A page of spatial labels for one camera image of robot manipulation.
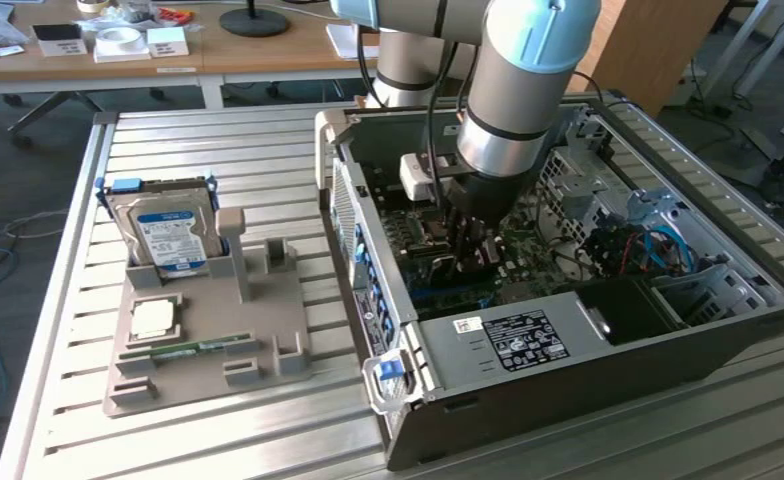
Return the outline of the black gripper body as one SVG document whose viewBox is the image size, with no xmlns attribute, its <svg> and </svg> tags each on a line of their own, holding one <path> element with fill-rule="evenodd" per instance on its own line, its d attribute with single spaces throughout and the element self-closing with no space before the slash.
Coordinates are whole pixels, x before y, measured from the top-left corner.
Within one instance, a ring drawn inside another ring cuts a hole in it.
<svg viewBox="0 0 784 480">
<path fill-rule="evenodd" d="M 497 226 L 509 214 L 527 188 L 531 176 L 523 173 L 493 177 L 480 172 L 457 175 L 448 185 L 447 212 L 453 218 L 475 219 L 487 226 Z"/>
</svg>

